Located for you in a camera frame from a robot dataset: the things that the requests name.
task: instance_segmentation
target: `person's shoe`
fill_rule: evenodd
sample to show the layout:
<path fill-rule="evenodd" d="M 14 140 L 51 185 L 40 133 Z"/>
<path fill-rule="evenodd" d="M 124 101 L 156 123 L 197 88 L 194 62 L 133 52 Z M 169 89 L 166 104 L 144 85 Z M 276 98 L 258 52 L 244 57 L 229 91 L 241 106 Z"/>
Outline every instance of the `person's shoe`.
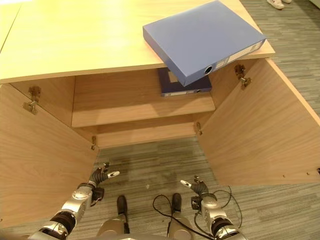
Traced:
<path fill-rule="evenodd" d="M 172 195 L 172 211 L 181 212 L 181 195 L 180 193 L 175 193 Z"/>
<path fill-rule="evenodd" d="M 118 215 L 123 214 L 127 222 L 128 221 L 128 205 L 127 205 L 127 200 L 125 196 L 123 195 L 118 196 L 118 199 L 116 200 L 116 207 L 118 209 Z"/>
<path fill-rule="evenodd" d="M 285 5 L 281 2 L 281 0 L 266 0 L 269 4 L 271 4 L 275 9 L 283 9 Z"/>

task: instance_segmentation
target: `white shoe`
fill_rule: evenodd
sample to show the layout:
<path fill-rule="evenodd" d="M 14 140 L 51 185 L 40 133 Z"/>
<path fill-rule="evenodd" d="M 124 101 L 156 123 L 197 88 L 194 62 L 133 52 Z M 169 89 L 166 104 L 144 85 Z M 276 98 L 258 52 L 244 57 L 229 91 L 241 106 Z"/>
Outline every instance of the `white shoe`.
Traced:
<path fill-rule="evenodd" d="M 281 0 L 266 0 L 269 4 L 271 4 L 275 9 L 283 9 L 285 5 L 281 2 Z"/>

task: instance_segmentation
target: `gray striped carpet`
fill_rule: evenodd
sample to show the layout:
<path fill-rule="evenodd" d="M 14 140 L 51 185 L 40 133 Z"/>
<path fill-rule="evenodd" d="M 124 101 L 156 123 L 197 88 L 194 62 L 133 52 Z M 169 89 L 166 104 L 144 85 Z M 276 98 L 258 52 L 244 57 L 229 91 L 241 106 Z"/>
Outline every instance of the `gray striped carpet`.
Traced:
<path fill-rule="evenodd" d="M 320 10 L 308 0 L 293 0 L 282 11 L 265 0 L 242 2 L 277 52 L 276 63 L 320 114 Z M 169 220 L 153 210 L 156 195 L 171 198 L 173 193 L 181 193 L 182 212 L 192 222 L 193 194 L 179 184 L 181 179 L 190 181 L 193 175 L 200 175 L 211 191 L 227 190 L 216 182 L 196 138 L 105 149 L 95 167 L 108 160 L 111 170 L 119 170 L 121 175 L 102 185 L 105 198 L 86 211 L 70 240 L 95 236 L 103 221 L 116 215 L 116 199 L 121 194 L 128 200 L 132 232 L 164 236 Z M 232 192 L 243 214 L 241 229 L 249 240 L 320 240 L 320 184 L 237 186 L 232 187 Z M 218 194 L 218 199 L 224 203 L 227 195 Z M 163 199 L 157 206 L 162 211 L 169 210 Z M 225 210 L 239 224 L 236 205 L 231 203 Z M 30 234 L 44 221 L 5 231 Z"/>

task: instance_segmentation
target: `cabinet top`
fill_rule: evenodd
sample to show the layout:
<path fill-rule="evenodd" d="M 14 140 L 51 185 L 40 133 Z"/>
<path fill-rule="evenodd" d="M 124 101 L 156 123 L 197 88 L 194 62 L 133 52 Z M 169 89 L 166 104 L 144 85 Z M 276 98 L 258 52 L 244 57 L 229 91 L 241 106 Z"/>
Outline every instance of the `cabinet top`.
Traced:
<path fill-rule="evenodd" d="M 23 2 L 0 53 L 0 84 L 165 67 L 145 42 L 142 26 L 207 2 L 210 1 Z M 259 30 L 240 0 L 221 2 Z M 266 41 L 244 58 L 267 58 L 274 53 Z"/>

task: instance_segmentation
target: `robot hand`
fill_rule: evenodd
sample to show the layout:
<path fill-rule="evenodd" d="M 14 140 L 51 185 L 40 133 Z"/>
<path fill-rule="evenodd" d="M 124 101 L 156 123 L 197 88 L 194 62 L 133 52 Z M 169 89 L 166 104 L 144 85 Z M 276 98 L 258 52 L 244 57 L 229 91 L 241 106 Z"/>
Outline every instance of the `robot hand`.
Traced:
<path fill-rule="evenodd" d="M 199 180 L 198 176 L 194 176 L 194 184 L 191 184 L 187 181 L 181 180 L 180 181 L 182 185 L 187 186 L 188 188 L 192 189 L 196 194 L 198 194 L 200 197 L 202 194 L 209 193 L 207 185 Z"/>
<path fill-rule="evenodd" d="M 109 162 L 104 163 L 104 167 L 101 168 L 97 168 L 90 176 L 89 179 L 89 184 L 94 185 L 94 187 L 96 188 L 100 183 L 102 183 L 103 181 L 116 177 L 120 174 L 119 171 L 113 171 L 110 173 L 107 173 L 109 168 Z"/>

